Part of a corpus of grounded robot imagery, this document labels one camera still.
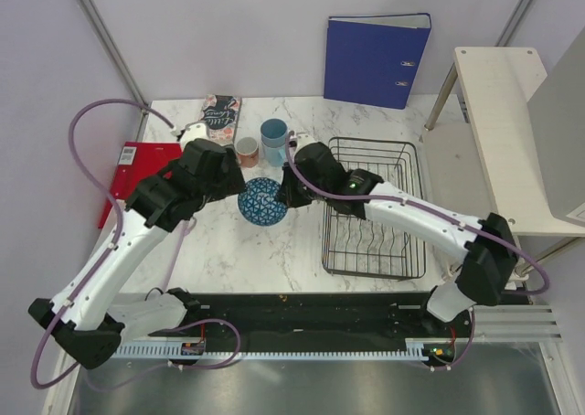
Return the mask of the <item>blue patterned bowl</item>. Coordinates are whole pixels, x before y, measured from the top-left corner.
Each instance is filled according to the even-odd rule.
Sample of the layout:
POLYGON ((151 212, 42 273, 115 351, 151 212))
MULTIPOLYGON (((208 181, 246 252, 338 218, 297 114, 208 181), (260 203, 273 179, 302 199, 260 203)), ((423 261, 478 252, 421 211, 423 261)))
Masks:
POLYGON ((251 224, 269 227, 281 222, 288 208, 276 196, 280 184, 268 177, 252 178, 238 195, 240 214, 251 224))

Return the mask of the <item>light blue handled mug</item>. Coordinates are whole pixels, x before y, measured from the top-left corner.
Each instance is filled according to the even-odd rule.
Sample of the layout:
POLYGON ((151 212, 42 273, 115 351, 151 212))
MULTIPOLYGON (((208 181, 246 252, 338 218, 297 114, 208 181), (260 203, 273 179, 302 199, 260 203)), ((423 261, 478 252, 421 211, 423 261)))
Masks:
POLYGON ((267 137, 261 138, 262 151, 265 160, 270 166, 282 167, 286 161, 284 152, 285 138, 269 139, 267 137))

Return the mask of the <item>pink ceramic mug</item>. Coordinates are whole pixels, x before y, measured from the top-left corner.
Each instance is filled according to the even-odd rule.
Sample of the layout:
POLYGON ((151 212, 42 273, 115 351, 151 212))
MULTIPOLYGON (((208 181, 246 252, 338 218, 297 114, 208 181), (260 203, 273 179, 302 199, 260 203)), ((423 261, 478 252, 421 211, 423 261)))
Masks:
POLYGON ((243 168, 253 168, 260 161, 259 145, 253 137, 243 137, 235 143, 239 164, 243 168))

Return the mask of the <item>blue tumbler cup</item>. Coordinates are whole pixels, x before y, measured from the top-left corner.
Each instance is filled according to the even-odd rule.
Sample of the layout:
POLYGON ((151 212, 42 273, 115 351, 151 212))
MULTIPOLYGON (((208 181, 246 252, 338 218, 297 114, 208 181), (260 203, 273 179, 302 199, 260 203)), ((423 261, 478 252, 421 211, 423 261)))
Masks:
POLYGON ((281 119, 272 118, 261 124, 261 141, 270 148, 284 145, 287 133, 288 126, 281 119))

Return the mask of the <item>black wire dish rack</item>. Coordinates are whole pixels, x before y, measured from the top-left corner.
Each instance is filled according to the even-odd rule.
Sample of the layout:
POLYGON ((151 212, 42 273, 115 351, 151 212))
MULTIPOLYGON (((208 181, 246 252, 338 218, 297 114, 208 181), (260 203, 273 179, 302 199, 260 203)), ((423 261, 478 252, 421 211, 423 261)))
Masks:
MULTIPOLYGON (((414 144, 336 136, 328 146, 344 168, 367 170, 398 190, 423 196, 414 144)), ((322 265, 334 275, 395 281, 422 278, 427 269, 426 244, 409 233, 335 212, 324 207, 322 265)))

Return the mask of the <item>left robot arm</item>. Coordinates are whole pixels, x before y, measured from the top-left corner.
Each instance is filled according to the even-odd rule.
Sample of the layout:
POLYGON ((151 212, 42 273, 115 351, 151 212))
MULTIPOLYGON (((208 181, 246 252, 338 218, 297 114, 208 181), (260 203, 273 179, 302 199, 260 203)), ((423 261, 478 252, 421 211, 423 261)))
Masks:
POLYGON ((29 314, 77 363, 94 369, 124 343, 173 328, 192 335, 200 313, 175 288, 150 301, 113 301, 144 258, 206 204, 246 188, 231 146, 198 138, 180 157, 138 183, 116 212, 110 236, 78 275, 50 299, 37 298, 29 314))

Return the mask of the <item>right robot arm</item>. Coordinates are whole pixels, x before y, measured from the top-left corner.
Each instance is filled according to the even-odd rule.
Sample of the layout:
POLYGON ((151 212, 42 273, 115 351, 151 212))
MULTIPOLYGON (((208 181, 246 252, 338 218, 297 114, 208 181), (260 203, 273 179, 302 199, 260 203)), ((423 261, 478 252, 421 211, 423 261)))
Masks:
POLYGON ((331 150, 298 137, 284 147, 277 198, 288 208, 322 201, 334 212, 390 226, 430 243, 461 264, 456 278, 431 290, 419 312, 420 329, 441 335, 462 311, 495 306, 517 263, 507 221, 460 214, 415 197, 364 169, 345 169, 331 150))

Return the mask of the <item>paperback book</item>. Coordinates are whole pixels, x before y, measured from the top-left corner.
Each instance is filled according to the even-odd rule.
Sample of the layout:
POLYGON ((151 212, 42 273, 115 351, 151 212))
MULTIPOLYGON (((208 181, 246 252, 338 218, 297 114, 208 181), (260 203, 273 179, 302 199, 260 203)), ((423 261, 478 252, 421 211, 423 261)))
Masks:
POLYGON ((209 139, 220 145, 233 144, 239 122, 241 97, 208 94, 199 120, 207 127, 209 139))

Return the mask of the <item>red folder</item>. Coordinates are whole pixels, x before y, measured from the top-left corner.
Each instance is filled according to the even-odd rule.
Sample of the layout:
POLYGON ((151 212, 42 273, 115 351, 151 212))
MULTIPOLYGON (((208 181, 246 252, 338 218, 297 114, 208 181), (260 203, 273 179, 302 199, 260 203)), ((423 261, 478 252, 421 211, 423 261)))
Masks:
POLYGON ((120 153, 110 184, 110 194, 126 200, 144 178, 156 174, 182 153, 178 143, 127 142, 120 153))

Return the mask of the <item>white wooden shelf unit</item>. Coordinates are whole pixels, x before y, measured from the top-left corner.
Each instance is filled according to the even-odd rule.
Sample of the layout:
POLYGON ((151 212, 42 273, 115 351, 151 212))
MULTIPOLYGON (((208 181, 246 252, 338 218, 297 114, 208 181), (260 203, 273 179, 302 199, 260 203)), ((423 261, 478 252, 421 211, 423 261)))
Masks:
POLYGON ((421 140, 431 201, 463 214, 496 212, 513 234, 556 237, 536 259, 545 264, 583 243, 584 228, 548 207, 529 121, 528 100, 545 80, 534 48, 458 47, 449 79, 460 82, 467 122, 438 118, 451 91, 441 88, 421 140))

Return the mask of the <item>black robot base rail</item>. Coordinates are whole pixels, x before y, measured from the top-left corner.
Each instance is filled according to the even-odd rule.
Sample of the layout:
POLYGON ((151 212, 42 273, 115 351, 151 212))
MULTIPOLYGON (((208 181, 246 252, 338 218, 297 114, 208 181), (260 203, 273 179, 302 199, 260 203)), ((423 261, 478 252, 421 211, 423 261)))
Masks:
POLYGON ((467 311, 449 323, 426 314, 426 293, 170 293, 186 306, 182 334, 221 351, 398 350, 471 333, 467 311))

